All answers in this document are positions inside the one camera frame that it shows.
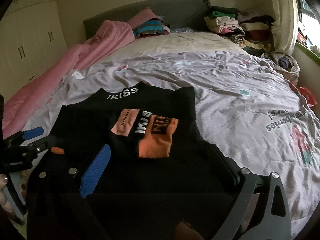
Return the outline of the person's left hand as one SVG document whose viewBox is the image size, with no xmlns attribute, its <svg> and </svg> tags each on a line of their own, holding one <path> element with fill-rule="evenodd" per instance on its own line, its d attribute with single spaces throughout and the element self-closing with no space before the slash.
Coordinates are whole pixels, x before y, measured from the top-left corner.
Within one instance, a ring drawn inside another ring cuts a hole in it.
<svg viewBox="0 0 320 240">
<path fill-rule="evenodd" d="M 6 215 L 9 218 L 14 218 L 15 212 L 14 212 L 13 208 L 11 207 L 10 203 L 8 202 L 8 200 L 4 194 L 4 190 L 3 190 L 6 187 L 7 182 L 8 182 L 8 178 L 4 174 L 1 174 L 1 178 L 0 178 L 0 204 L 1 204 L 1 208 L 4 210 Z"/>
</svg>

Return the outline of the person's right hand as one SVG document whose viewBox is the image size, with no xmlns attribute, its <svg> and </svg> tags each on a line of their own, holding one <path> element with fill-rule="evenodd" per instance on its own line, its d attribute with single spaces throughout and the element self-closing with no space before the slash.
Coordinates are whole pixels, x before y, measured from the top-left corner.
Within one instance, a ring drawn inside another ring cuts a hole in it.
<svg viewBox="0 0 320 240">
<path fill-rule="evenodd" d="M 203 237 L 185 221 L 176 225 L 174 235 L 176 240 L 203 240 Z"/>
</svg>

